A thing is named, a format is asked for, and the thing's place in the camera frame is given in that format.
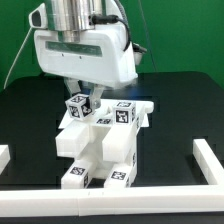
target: black tabletop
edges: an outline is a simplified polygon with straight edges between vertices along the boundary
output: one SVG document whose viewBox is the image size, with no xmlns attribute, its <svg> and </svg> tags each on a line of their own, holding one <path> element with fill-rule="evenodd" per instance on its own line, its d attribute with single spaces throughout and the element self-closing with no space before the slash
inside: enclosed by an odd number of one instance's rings
<svg viewBox="0 0 224 224">
<path fill-rule="evenodd" d="M 28 77 L 0 93 L 0 145 L 11 161 L 0 175 L 0 190 L 60 188 L 72 159 L 56 156 L 55 137 L 69 95 L 61 78 Z M 199 72 L 140 74 L 138 83 L 106 90 L 102 98 L 150 100 L 150 128 L 138 135 L 138 175 L 133 186 L 207 184 L 193 151 L 205 138 L 224 158 L 224 90 Z M 91 187 L 102 187 L 94 180 Z M 0 223 L 223 223 L 224 213 L 146 214 L 93 217 L 0 218 Z"/>
</svg>

